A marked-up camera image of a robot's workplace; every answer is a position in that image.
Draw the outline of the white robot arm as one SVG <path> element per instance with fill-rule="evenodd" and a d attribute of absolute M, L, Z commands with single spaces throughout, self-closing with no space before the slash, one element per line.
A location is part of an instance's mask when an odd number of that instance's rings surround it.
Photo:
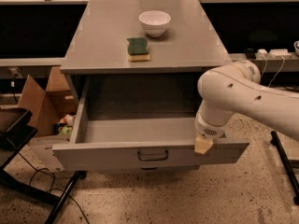
<path fill-rule="evenodd" d="M 259 68 L 239 61 L 207 70 L 197 90 L 202 102 L 195 118 L 195 152 L 205 154 L 216 143 L 235 113 L 255 119 L 299 140 L 299 94 L 260 84 Z"/>

